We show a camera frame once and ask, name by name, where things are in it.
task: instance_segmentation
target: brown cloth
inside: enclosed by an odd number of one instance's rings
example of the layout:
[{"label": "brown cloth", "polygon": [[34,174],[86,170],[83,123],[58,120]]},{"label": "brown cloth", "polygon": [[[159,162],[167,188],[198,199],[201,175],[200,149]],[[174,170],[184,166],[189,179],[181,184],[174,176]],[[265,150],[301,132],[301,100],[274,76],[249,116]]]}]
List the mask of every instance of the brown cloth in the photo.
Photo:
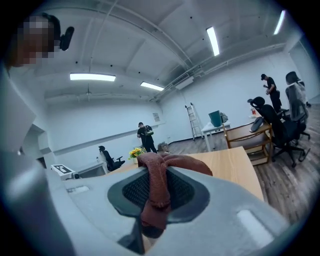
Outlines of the brown cloth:
[{"label": "brown cloth", "polygon": [[167,215],[171,211],[170,194],[167,187],[167,167],[189,169],[212,176],[209,167],[188,155],[144,153],[137,157],[139,167],[149,170],[149,199],[141,213],[143,226],[166,228]]}]

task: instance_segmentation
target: ceiling light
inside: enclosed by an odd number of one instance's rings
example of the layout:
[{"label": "ceiling light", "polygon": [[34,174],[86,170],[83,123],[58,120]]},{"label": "ceiling light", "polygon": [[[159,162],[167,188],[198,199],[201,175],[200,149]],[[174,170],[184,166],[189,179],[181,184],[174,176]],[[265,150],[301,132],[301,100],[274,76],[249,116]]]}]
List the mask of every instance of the ceiling light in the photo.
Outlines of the ceiling light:
[{"label": "ceiling light", "polygon": [[147,83],[147,82],[142,82],[140,85],[143,86],[143,87],[148,87],[148,88],[155,89],[155,90],[158,90],[158,91],[162,91],[164,89],[164,88],[162,88],[160,86],[156,86],[156,85],[153,85],[153,84]]},{"label": "ceiling light", "polygon": [[70,73],[70,80],[100,80],[113,82],[115,79],[115,75],[109,74]]},{"label": "ceiling light", "polygon": [[285,19],[285,14],[286,14],[286,11],[283,10],[280,14],[278,24],[276,25],[275,31],[273,33],[274,35],[279,33],[279,30],[281,29],[282,23],[284,22],[284,19]]},{"label": "ceiling light", "polygon": [[209,27],[206,30],[206,32],[208,33],[208,36],[210,38],[214,56],[219,55],[219,47],[218,47],[218,41],[217,41],[215,29],[213,27]]}]

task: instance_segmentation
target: man in black shirt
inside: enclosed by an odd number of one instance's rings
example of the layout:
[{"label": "man in black shirt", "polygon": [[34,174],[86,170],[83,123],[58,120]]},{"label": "man in black shirt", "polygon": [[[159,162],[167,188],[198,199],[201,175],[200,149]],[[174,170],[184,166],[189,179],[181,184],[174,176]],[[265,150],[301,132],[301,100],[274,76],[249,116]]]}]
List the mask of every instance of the man in black shirt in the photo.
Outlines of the man in black shirt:
[{"label": "man in black shirt", "polygon": [[141,138],[142,145],[144,146],[147,152],[151,152],[152,150],[154,153],[157,153],[157,150],[154,145],[154,140],[152,138],[152,134],[153,134],[153,130],[151,126],[149,125],[144,126],[142,122],[139,123],[139,130],[136,136],[138,138]]},{"label": "man in black shirt", "polygon": [[265,80],[267,83],[267,85],[263,85],[263,87],[268,89],[266,90],[266,94],[270,95],[275,112],[280,112],[282,104],[280,100],[280,92],[277,90],[275,81],[272,79],[272,77],[266,76],[265,74],[261,75],[261,80]]}]

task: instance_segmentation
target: potted plant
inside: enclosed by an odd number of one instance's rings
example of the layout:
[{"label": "potted plant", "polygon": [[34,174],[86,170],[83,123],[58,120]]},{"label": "potted plant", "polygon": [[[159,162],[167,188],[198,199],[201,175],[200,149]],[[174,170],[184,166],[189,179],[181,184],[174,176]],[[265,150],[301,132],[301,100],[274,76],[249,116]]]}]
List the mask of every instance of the potted plant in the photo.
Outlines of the potted plant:
[{"label": "potted plant", "polygon": [[133,159],[133,163],[137,164],[138,163],[137,156],[140,156],[143,153],[144,152],[141,148],[136,147],[134,150],[129,152],[130,157],[128,158],[128,160]]}]

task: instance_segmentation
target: white ceiling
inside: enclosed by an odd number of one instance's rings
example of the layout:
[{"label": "white ceiling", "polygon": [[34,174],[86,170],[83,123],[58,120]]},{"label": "white ceiling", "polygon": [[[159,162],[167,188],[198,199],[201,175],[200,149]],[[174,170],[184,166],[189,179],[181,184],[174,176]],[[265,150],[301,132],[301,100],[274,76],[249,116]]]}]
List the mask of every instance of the white ceiling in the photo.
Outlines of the white ceiling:
[{"label": "white ceiling", "polygon": [[[141,87],[142,81],[169,87],[188,70],[203,75],[237,56],[281,48],[292,29],[286,18],[273,35],[282,9],[270,0],[119,0],[107,16],[114,2],[55,0],[35,11],[57,16],[62,32],[75,28],[67,51],[17,70],[41,87],[47,103],[88,100],[88,82],[70,81],[69,74],[89,69],[116,75],[115,82],[90,81],[90,100],[150,100],[160,94]],[[216,57],[206,33],[211,26]]]}]

